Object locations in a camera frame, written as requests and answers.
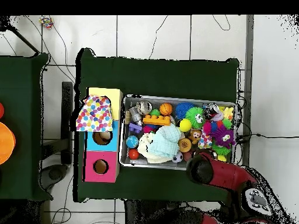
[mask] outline yellow ball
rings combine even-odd
[[[187,118],[183,118],[180,121],[180,131],[187,132],[191,130],[191,122]]]

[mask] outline round hole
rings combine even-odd
[[[92,138],[98,145],[107,145],[112,140],[112,132],[94,132]]]
[[[93,164],[93,169],[96,173],[99,174],[104,174],[107,173],[108,171],[108,162],[105,160],[97,160],[94,164]]]

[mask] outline dark green table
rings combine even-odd
[[[149,95],[236,102],[237,59],[217,61],[167,61],[94,57],[82,49],[76,60],[75,108],[87,87],[117,88],[124,95]],[[197,185],[184,171],[121,167],[115,183],[82,182],[84,134],[75,133],[74,200],[127,198],[139,200],[222,201],[225,190]]]

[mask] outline colorful polka dot fabric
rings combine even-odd
[[[212,147],[212,137],[202,131],[199,139],[199,148],[208,149]]]
[[[106,96],[91,94],[76,120],[77,131],[112,131],[111,103]]]

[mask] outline ball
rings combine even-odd
[[[128,156],[131,160],[136,160],[139,157],[139,152],[136,149],[130,149],[128,151]]]
[[[162,105],[160,105],[160,113],[164,116],[171,115],[172,106],[169,103],[163,103]]]
[[[126,144],[129,148],[134,149],[138,146],[139,140],[136,136],[128,136]]]
[[[179,163],[183,160],[183,154],[181,153],[181,151],[178,152],[178,154],[172,158],[172,162],[174,163]]]
[[[188,120],[187,118],[183,118],[180,121],[180,131],[187,132],[187,131],[190,131],[190,129],[191,129],[191,122],[190,122],[190,120]]]

